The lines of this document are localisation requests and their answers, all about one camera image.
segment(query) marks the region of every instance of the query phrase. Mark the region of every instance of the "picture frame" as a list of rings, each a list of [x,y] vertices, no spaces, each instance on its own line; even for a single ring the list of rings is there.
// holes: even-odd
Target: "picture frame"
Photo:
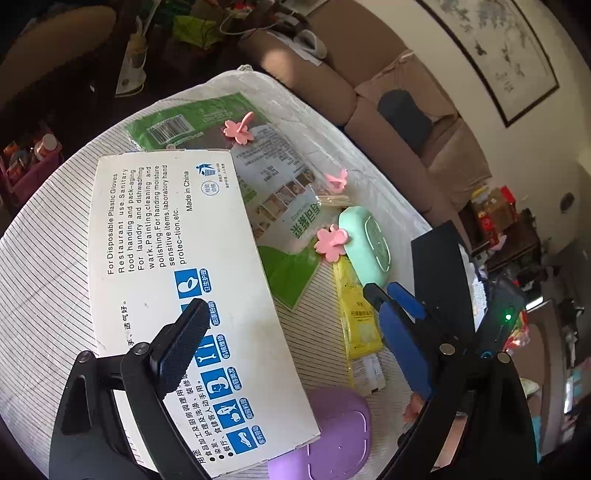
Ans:
[[[550,58],[514,0],[416,0],[466,56],[505,127],[559,89]]]

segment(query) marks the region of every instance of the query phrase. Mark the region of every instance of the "wall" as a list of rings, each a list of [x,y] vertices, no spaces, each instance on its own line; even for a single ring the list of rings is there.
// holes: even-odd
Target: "wall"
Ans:
[[[591,254],[591,151],[584,151],[579,158],[579,243],[588,254]]]
[[[577,160],[591,146],[591,72],[560,23],[539,0],[517,0],[558,77],[560,89],[505,128],[491,97],[454,41],[415,0],[357,0],[413,49],[448,92],[478,139],[493,182],[529,207],[540,238],[565,247],[577,231],[578,202],[562,214],[566,192],[578,193]]]

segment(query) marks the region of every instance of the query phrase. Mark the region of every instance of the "barcode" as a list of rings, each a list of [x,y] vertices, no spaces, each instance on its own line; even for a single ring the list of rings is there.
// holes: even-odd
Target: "barcode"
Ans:
[[[172,140],[182,134],[187,134],[195,130],[191,124],[182,115],[177,115],[172,118],[167,118],[150,127],[148,131],[152,134],[156,142],[164,145],[166,142]]]

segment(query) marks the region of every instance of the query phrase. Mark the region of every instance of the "white cardboard box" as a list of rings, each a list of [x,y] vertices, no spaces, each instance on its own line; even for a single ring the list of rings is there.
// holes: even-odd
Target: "white cardboard box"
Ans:
[[[164,403],[208,473],[256,465],[319,435],[291,359],[228,151],[126,153],[99,161],[89,223],[99,353],[150,342],[194,297],[211,325]],[[153,467],[124,394],[122,421]]]

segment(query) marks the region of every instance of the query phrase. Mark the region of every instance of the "pink sakura clip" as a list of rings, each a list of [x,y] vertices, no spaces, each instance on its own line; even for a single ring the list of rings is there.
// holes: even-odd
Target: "pink sakura clip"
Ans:
[[[340,171],[339,177],[333,177],[332,175],[325,173],[324,176],[326,177],[326,180],[328,180],[330,183],[329,189],[335,193],[342,192],[345,189],[345,186],[347,185],[347,174],[348,172],[345,168],[343,168],[343,170]]]
[[[339,228],[337,225],[331,225],[330,231],[326,228],[321,228],[316,234],[318,241],[314,245],[316,252],[324,254],[325,259],[329,262],[336,262],[339,256],[345,255],[345,247],[349,234],[347,230]]]
[[[224,135],[235,138],[240,145],[246,145],[249,140],[254,140],[255,137],[248,131],[248,123],[254,116],[255,112],[248,112],[239,124],[232,122],[232,120],[226,120],[226,128],[223,129]]]

